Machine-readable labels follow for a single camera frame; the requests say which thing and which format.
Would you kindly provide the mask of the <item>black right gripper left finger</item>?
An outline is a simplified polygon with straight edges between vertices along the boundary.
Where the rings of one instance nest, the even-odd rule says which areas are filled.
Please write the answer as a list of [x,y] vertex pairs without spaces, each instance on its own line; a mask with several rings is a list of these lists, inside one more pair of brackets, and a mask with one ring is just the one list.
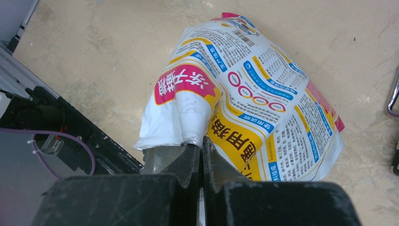
[[46,192],[34,226],[195,226],[200,148],[187,145],[157,174],[77,176]]

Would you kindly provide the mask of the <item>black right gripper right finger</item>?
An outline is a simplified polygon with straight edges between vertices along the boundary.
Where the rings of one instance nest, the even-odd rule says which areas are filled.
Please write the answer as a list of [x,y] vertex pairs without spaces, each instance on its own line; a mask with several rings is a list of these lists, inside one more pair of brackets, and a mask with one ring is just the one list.
[[204,137],[202,220],[207,226],[359,226],[351,199],[330,182],[255,182]]

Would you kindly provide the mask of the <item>cat food bag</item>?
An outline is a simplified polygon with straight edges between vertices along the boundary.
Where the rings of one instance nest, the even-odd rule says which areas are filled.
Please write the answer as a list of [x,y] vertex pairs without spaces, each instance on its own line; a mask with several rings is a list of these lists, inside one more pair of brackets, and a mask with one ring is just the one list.
[[281,48],[241,15],[183,32],[145,108],[134,148],[200,145],[208,137],[255,181],[324,178],[344,124]]

